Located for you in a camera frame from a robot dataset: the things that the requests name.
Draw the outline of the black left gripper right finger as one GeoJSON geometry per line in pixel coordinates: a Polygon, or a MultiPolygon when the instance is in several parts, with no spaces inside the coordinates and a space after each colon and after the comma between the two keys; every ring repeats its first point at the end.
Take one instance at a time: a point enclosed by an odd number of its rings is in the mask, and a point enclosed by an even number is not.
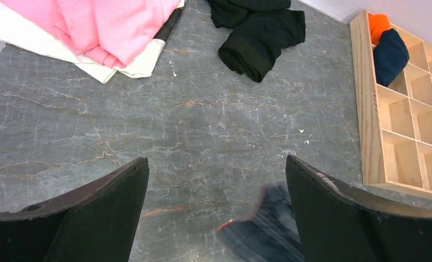
{"type": "Polygon", "coordinates": [[[295,156],[286,180],[307,261],[432,261],[432,210],[350,186],[295,156]]]}

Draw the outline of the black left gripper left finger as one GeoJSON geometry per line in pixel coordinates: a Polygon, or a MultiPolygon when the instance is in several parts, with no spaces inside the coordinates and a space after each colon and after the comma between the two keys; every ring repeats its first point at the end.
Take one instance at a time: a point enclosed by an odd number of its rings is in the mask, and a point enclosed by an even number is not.
{"type": "Polygon", "coordinates": [[[55,198],[0,213],[0,261],[127,261],[149,181],[139,157],[55,198]]]}

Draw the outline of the navy striped boxer underwear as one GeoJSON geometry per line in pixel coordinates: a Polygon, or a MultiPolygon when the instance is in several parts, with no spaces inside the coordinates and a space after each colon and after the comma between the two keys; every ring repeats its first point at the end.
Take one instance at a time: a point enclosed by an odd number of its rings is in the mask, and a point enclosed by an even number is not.
{"type": "Polygon", "coordinates": [[[217,236],[242,261],[305,261],[284,184],[265,185],[251,217],[227,222],[217,236]]]}

